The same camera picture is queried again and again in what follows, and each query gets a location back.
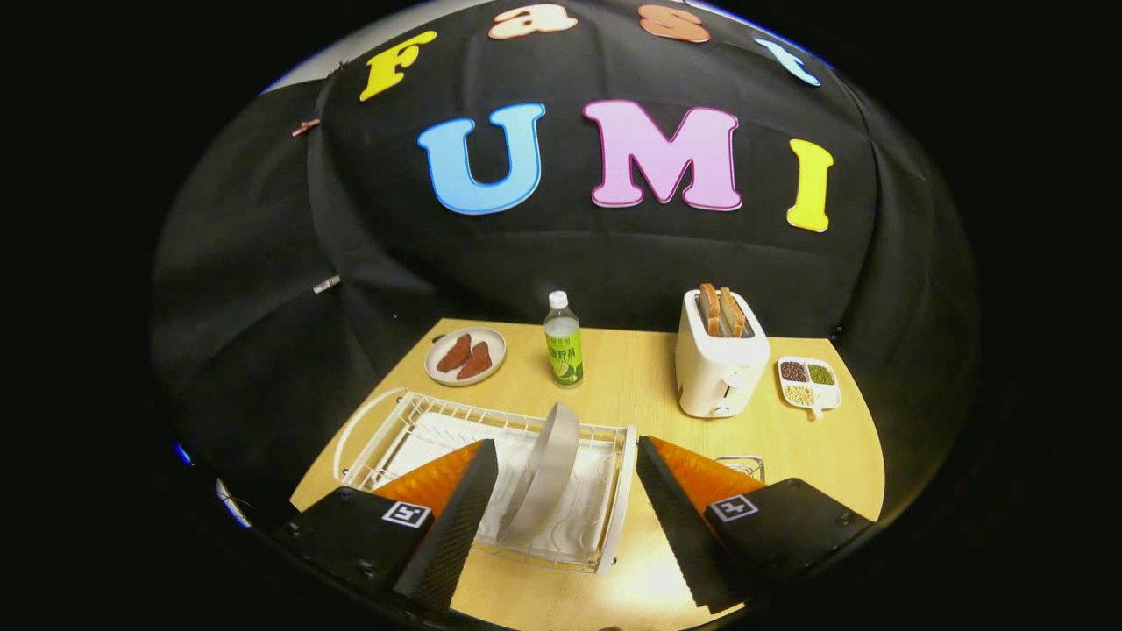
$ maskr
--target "white dish rack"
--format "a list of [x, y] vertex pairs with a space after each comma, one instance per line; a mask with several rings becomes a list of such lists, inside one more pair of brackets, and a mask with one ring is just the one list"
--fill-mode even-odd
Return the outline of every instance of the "white dish rack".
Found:
[[[340, 438], [339, 451], [353, 423], [379, 400], [370, 401], [351, 418]], [[498, 477], [473, 547], [561, 570], [587, 574], [608, 570], [631, 495], [637, 443], [635, 426], [581, 423], [573, 472], [548, 525], [528, 542], [509, 546], [498, 540], [499, 516], [509, 504], [545, 420], [407, 391], [396, 402], [359, 456], [342, 470], [342, 484], [374, 491], [444, 454], [490, 438], [498, 456]]]

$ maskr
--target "toaster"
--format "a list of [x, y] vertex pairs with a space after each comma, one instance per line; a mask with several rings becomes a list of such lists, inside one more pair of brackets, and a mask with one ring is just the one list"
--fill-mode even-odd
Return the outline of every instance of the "toaster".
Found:
[[[682, 296], [682, 318], [674, 346], [678, 404], [691, 417], [715, 419], [744, 411], [771, 362], [771, 345], [755, 313], [736, 292], [729, 292], [744, 311], [741, 337], [712, 337], [701, 318], [701, 292]], [[724, 336], [729, 335], [720, 318]]]

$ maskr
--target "green label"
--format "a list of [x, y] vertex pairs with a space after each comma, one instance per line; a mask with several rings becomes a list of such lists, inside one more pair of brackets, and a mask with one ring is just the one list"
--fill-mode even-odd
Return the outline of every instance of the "green label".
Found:
[[550, 349], [553, 381], [560, 385], [573, 385], [585, 377], [585, 363], [580, 356], [579, 330], [563, 338], [546, 335], [545, 346]]

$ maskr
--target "table top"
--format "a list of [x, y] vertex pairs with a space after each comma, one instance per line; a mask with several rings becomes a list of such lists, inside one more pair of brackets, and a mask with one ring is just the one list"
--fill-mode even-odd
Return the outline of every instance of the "table top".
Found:
[[[466, 387], [433, 381], [424, 357], [436, 336], [467, 327], [489, 327], [507, 342], [503, 365]], [[875, 521], [884, 496], [884, 460], [865, 400], [837, 350], [826, 339], [769, 338], [771, 360], [747, 408], [735, 417], [696, 419], [678, 405], [674, 385], [677, 333], [581, 329], [585, 379], [572, 390], [553, 385], [541, 324], [442, 319], [374, 388], [370, 399], [407, 387], [439, 399], [544, 418], [561, 401], [581, 423], [624, 427], [701, 455], [763, 458], [766, 481], [799, 477]], [[815, 420], [780, 391], [775, 364], [793, 355], [828, 363], [842, 388], [842, 405]], [[341, 463], [351, 463], [393, 409], [379, 403], [355, 423]], [[331, 474], [337, 435], [292, 495], [303, 511], [334, 490]], [[532, 566], [472, 549], [452, 597], [452, 609], [515, 629], [682, 629], [726, 615], [697, 607], [646, 492], [633, 481], [616, 564], [591, 575]]]

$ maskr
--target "letter m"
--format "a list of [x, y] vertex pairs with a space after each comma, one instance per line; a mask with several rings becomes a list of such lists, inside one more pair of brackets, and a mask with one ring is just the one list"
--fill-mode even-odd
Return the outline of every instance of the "letter m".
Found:
[[682, 192], [686, 203], [706, 210], [741, 208], [733, 174], [735, 116], [693, 108], [671, 140], [634, 101], [594, 101], [585, 106], [585, 116], [600, 127], [604, 183], [592, 191], [597, 204], [622, 208], [643, 201], [643, 190], [632, 181], [634, 159], [661, 203], [674, 196], [686, 168], [693, 165], [693, 182]]

